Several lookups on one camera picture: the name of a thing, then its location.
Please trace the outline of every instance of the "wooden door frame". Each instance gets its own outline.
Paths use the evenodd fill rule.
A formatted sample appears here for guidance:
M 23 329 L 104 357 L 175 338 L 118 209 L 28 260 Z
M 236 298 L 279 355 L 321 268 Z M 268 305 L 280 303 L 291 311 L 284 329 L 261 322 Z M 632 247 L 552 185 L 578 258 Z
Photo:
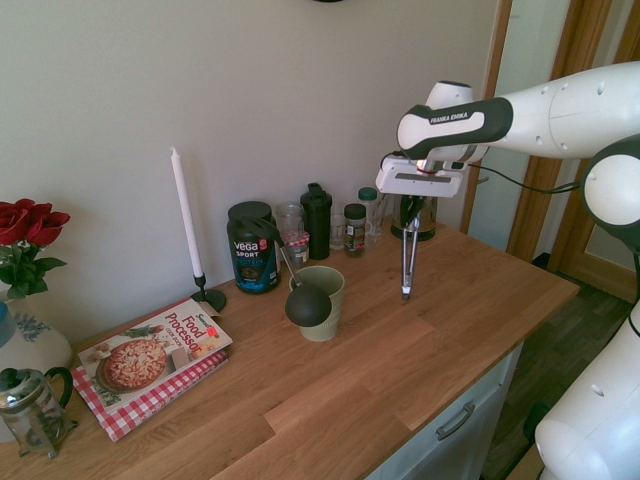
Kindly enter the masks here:
M 502 52 L 504 51 L 504 43 L 507 38 L 507 27 L 509 26 L 509 16 L 511 15 L 512 5 L 513 0 L 500 0 L 500 3 L 498 4 L 498 14 L 496 17 L 495 27 L 493 29 L 491 53 L 489 56 L 487 80 L 484 85 L 482 98 L 493 98 L 496 94 L 498 74 L 500 73 L 500 62 L 502 62 Z M 469 233 L 471 213 L 473 212 L 473 202 L 476 198 L 479 177 L 479 168 L 469 169 L 467 191 L 464 197 L 464 210 L 462 212 L 462 221 L 460 223 L 460 231 L 462 233 Z
M 639 57 L 640 0 L 635 0 L 614 63 L 627 62 Z M 580 162 L 576 178 L 582 177 L 586 165 L 587 160 Z M 594 221 L 582 204 L 581 194 L 578 191 L 572 192 L 553 246 L 548 269 L 553 272 L 560 270 L 627 301 L 635 301 L 634 272 L 585 252 L 594 226 Z
M 510 13 L 511 2 L 508 3 L 508 13 Z M 591 68 L 611 3 L 612 0 L 571 0 L 551 73 L 552 80 Z M 502 18 L 502 15 L 505 15 L 504 11 L 500 11 L 500 18 Z M 501 39 L 502 45 L 499 47 L 500 59 L 506 38 L 506 26 L 503 28 L 504 36 Z M 497 72 L 492 72 L 491 68 L 495 68 L 494 62 L 497 62 L 499 66 L 499 62 L 495 58 L 498 56 L 497 52 L 498 48 L 494 43 L 489 71 L 495 74 L 496 82 Z M 493 96 L 494 93 L 495 84 L 493 85 L 493 92 L 488 96 Z M 525 183 L 540 189 L 553 188 L 560 172 L 560 163 L 560 160 L 531 157 L 525 175 Z M 472 169 L 469 173 L 467 196 L 461 223 L 461 231 L 464 233 L 468 233 L 471 223 L 473 203 L 478 186 L 478 170 Z M 508 253 L 528 262 L 533 260 L 540 233 L 542 232 L 544 218 L 549 208 L 549 202 L 549 195 L 541 195 L 526 189 L 522 190 L 516 217 L 509 236 Z

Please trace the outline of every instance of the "white candle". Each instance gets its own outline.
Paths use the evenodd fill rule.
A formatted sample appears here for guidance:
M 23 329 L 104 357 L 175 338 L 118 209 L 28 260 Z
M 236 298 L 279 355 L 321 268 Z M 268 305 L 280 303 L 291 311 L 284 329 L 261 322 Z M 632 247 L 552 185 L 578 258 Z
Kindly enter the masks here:
M 184 221 L 184 229 L 187 232 L 187 243 L 189 244 L 189 254 L 191 255 L 191 264 L 193 266 L 193 276 L 202 277 L 202 266 L 200 265 L 200 253 L 198 252 L 198 242 L 196 241 L 196 232 L 193 228 L 193 219 L 191 218 L 191 207 L 189 206 L 189 197 L 187 195 L 187 185 L 184 181 L 184 172 L 182 171 L 182 160 L 174 147 L 171 147 L 173 154 L 171 155 L 171 163 L 173 164 L 173 174 L 176 177 L 176 185 L 178 187 L 178 198 L 180 199 L 180 208 L 182 209 L 182 220 Z

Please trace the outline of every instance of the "metal handle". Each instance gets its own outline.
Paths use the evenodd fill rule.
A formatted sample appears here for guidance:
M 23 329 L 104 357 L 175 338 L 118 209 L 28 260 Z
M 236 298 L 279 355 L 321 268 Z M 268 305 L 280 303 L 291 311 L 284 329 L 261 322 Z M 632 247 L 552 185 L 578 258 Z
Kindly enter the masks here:
M 476 406 L 469 402 L 466 403 L 464 405 L 464 407 L 462 407 L 462 412 L 464 412 L 464 417 L 462 417 L 460 419 L 460 421 L 458 423 L 456 423 L 453 427 L 451 427 L 450 430 L 445 430 L 445 425 L 443 425 L 442 427 L 439 427 L 436 430 L 436 434 L 438 435 L 438 441 L 441 442 L 442 440 L 444 440 L 445 438 L 447 438 L 450 435 L 453 435 L 454 433 L 456 433 L 460 427 L 462 427 L 462 425 L 464 425 L 465 423 L 467 423 L 467 420 L 469 420 L 471 418 L 471 415 L 473 415 L 473 411 L 476 409 Z
M 282 253 L 282 257 L 284 258 L 284 263 L 287 264 L 287 268 L 291 272 L 293 283 L 295 283 L 296 287 L 302 285 L 298 272 L 291 261 L 289 249 L 285 246 L 278 228 L 262 218 L 253 217 L 251 215 L 241 215 L 240 220 L 242 221 L 242 224 L 254 235 L 266 238 L 267 240 L 272 240 L 276 243 L 276 248 L 280 249 L 280 253 Z

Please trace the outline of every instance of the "wooden countertop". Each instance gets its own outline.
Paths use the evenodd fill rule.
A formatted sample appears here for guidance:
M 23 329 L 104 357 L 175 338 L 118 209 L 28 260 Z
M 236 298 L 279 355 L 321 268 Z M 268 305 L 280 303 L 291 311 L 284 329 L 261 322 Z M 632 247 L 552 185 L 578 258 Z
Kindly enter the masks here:
M 578 291 L 438 225 L 404 302 L 400 251 L 385 234 L 361 258 L 314 262 L 346 278 L 338 335 L 324 343 L 285 317 L 288 274 L 264 295 L 219 286 L 227 365 L 117 443 L 74 392 L 80 425 L 60 455 L 0 444 L 2 478 L 363 478 Z

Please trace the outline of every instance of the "vega sport label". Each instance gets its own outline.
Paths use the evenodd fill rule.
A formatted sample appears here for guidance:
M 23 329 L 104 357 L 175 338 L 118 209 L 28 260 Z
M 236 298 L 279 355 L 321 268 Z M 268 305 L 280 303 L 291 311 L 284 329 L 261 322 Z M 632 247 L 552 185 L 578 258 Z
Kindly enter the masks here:
M 233 250 L 236 281 L 242 288 L 262 292 L 278 281 L 275 248 L 268 240 L 233 242 Z
M 257 242 L 233 242 L 236 256 L 244 258 L 259 258 L 260 253 L 268 250 L 269 242 L 261 238 Z

